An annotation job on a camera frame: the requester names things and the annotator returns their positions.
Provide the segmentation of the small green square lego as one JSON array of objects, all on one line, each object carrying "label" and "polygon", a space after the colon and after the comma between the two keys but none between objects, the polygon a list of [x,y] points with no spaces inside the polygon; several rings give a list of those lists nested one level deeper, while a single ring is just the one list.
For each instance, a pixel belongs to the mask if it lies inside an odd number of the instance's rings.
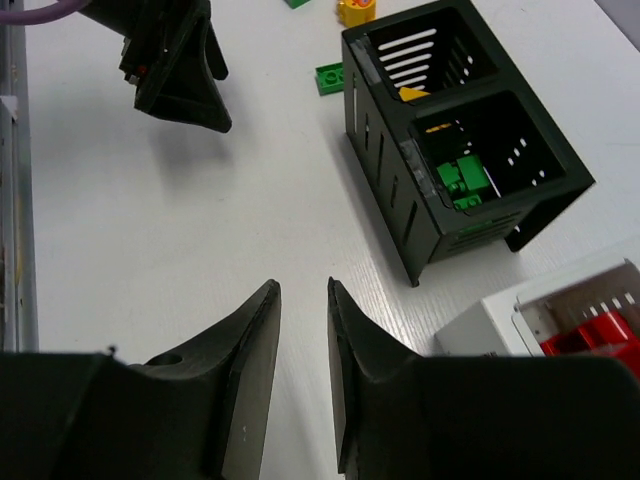
[{"label": "small green square lego", "polygon": [[305,4],[307,4],[310,0],[285,0],[286,4],[291,9],[297,9]]}]

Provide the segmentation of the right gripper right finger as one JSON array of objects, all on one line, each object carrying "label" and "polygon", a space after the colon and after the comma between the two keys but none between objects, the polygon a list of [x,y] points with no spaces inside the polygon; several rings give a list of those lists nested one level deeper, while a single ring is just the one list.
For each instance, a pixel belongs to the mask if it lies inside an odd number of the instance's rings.
[{"label": "right gripper right finger", "polygon": [[635,479],[639,383],[603,356],[424,357],[328,283],[337,469],[348,479]]}]

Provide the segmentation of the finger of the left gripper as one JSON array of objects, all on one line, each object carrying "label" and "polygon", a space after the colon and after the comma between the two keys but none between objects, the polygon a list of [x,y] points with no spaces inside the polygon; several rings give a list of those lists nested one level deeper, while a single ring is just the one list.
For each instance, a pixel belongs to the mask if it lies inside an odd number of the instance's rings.
[{"label": "finger of the left gripper", "polygon": [[226,133],[232,120],[216,82],[228,67],[208,1],[135,1],[120,69],[135,83],[134,107],[160,120]]}]

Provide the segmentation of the black two-compartment container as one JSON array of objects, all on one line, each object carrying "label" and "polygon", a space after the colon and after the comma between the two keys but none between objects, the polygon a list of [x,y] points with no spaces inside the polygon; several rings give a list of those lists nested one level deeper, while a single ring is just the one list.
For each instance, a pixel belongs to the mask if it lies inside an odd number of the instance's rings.
[{"label": "black two-compartment container", "polygon": [[[345,125],[412,285],[431,263],[519,251],[594,182],[469,1],[435,1],[342,34]],[[403,102],[401,87],[430,96]],[[490,186],[450,194],[437,168],[477,155]]]}]

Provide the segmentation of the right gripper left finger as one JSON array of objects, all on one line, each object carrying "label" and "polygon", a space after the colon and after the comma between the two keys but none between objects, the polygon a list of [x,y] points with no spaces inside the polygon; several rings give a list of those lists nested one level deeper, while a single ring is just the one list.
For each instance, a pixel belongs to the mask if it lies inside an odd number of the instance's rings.
[{"label": "right gripper left finger", "polygon": [[1,357],[5,479],[256,479],[281,319],[265,282],[144,364],[106,353]]}]

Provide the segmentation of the yellow round flower lego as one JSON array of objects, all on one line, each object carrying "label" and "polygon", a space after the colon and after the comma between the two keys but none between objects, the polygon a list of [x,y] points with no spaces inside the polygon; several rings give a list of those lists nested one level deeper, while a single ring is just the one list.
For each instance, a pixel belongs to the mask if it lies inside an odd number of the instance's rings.
[{"label": "yellow round flower lego", "polygon": [[340,0],[336,4],[336,14],[346,28],[360,26],[376,18],[376,1]]}]

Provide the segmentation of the white two-compartment container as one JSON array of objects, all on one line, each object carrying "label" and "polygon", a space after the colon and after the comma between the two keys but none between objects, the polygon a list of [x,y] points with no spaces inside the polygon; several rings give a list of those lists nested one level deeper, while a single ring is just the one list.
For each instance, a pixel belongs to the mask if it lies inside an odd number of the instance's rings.
[{"label": "white two-compartment container", "polygon": [[435,338],[447,355],[541,356],[541,344],[602,314],[639,333],[639,268],[624,257],[587,260],[486,296]]}]

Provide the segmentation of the dark green long lego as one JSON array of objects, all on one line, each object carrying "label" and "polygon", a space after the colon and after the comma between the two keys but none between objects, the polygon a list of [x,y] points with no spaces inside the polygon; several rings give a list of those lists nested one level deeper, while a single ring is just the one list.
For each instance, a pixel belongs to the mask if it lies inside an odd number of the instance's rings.
[{"label": "dark green long lego", "polygon": [[342,92],[344,90],[343,64],[338,62],[317,67],[315,80],[320,96]]}]

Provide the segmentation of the orange small lego brick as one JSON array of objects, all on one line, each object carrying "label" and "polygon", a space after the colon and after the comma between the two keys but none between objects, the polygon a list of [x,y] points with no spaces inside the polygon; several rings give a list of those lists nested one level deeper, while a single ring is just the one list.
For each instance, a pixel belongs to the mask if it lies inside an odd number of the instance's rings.
[{"label": "orange small lego brick", "polygon": [[405,103],[430,96],[430,93],[427,91],[408,87],[401,87],[398,94],[401,100]]}]

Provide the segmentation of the aluminium table front rail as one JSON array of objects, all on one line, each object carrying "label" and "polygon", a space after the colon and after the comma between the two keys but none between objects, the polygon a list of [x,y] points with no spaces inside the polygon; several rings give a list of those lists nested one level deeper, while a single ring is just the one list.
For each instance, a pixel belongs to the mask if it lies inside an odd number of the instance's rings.
[{"label": "aluminium table front rail", "polygon": [[39,349],[23,26],[1,27],[1,350]]}]

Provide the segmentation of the red rounded lego block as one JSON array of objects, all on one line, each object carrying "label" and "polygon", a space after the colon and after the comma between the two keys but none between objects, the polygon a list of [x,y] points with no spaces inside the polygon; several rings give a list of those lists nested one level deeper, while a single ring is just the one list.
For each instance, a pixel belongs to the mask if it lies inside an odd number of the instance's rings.
[{"label": "red rounded lego block", "polygon": [[600,314],[540,343],[547,356],[594,353],[639,361],[639,338],[617,311]]}]

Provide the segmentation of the small dark green lego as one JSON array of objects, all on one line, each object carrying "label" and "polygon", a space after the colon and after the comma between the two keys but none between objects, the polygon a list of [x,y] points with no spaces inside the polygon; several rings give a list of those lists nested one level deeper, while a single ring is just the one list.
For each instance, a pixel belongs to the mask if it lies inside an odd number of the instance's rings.
[{"label": "small dark green lego", "polygon": [[461,194],[467,191],[467,185],[454,163],[443,163],[437,168],[438,174],[450,194]]}]

